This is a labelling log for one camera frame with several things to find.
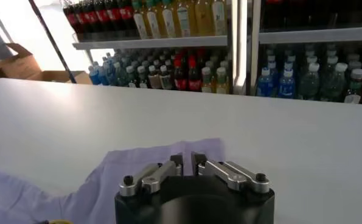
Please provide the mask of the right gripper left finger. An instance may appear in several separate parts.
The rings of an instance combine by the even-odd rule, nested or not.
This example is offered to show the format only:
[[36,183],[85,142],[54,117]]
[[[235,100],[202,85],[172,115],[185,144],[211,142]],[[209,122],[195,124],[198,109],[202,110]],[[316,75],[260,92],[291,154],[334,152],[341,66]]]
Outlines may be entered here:
[[123,197],[133,197],[143,189],[149,194],[157,193],[168,177],[183,176],[183,171],[183,155],[172,155],[165,163],[151,163],[135,175],[124,176],[123,182],[119,185],[119,194]]

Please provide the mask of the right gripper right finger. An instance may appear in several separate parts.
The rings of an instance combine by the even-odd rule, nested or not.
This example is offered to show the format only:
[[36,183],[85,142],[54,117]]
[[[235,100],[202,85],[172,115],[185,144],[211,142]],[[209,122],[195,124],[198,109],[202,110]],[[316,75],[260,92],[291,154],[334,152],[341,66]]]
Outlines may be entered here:
[[252,173],[232,161],[214,161],[208,159],[205,154],[197,152],[191,153],[191,159],[195,175],[215,176],[234,191],[240,192],[244,188],[249,188],[258,194],[270,191],[270,181],[264,173]]

